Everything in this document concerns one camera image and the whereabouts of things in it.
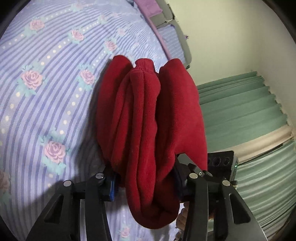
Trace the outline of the person's right hand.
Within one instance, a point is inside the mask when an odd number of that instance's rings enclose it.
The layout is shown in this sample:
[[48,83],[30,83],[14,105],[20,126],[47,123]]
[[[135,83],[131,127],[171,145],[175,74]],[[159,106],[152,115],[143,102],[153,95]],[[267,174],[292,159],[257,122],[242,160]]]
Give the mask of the person's right hand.
[[178,228],[181,231],[185,230],[186,221],[188,217],[188,211],[189,211],[189,202],[183,203],[183,208],[178,214],[178,217],[176,219],[176,228]]

